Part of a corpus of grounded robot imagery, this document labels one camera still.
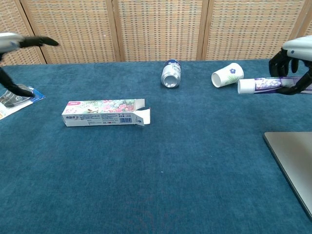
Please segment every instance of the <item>toothpaste box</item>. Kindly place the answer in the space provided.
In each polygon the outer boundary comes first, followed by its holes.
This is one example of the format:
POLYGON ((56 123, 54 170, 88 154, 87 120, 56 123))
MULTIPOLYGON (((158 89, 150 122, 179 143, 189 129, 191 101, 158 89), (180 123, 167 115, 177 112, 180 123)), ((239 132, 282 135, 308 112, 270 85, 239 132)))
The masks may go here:
POLYGON ((70 101, 62 118, 67 127, 95 125, 150 124, 150 108, 144 99, 70 101))

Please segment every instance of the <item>wicker screen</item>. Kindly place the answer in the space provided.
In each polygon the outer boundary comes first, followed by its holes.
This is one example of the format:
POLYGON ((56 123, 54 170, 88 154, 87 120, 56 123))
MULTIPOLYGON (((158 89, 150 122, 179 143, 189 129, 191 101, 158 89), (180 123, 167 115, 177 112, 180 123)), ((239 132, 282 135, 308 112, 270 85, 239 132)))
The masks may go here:
POLYGON ((35 34, 50 36, 60 43, 58 47, 43 48, 48 63, 116 61, 105 0, 21 2, 35 34))
POLYGON ((271 58, 288 40, 303 4, 304 0, 214 0, 205 59, 271 58))
MULTIPOLYGON (((18 5, 13 0, 2 1, 0 6, 0 32, 19 33, 23 36, 32 35, 31 30, 27 30, 28 22, 24 21, 25 15, 22 16, 18 5)), ((15 64, 39 64, 45 63, 40 49, 26 48, 15 52, 7 53, 3 56, 0 65, 15 64)))
POLYGON ((312 35, 312 22, 310 23, 306 33, 305 33, 305 36, 308 36, 308 35, 312 35))
POLYGON ((196 59, 202 0, 114 0, 113 4, 126 61, 196 59))

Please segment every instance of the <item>silver laptop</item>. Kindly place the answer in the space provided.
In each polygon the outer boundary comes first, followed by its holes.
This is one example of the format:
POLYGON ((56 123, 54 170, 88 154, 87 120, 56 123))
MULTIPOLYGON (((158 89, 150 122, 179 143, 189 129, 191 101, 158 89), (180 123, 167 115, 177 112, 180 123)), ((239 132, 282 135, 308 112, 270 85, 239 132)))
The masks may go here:
POLYGON ((312 219, 312 132, 267 132, 264 139, 312 219))

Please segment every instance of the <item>silver can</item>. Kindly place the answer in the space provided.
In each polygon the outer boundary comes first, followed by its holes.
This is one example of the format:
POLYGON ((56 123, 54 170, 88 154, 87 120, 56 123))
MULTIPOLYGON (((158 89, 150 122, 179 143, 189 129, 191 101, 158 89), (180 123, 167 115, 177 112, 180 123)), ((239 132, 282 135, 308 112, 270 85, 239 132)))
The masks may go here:
POLYGON ((181 82, 181 64, 176 59, 168 60, 162 70, 161 83, 167 88, 175 88, 181 82))

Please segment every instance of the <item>paper cup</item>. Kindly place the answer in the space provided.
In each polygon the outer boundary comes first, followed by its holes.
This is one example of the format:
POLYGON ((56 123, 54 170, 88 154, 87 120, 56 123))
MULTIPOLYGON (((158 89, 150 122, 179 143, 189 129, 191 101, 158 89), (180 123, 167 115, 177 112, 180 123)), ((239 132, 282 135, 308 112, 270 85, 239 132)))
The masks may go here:
POLYGON ((244 78, 243 69, 235 62, 214 72, 211 75, 211 81, 217 88, 228 84, 236 83, 243 78, 244 78))

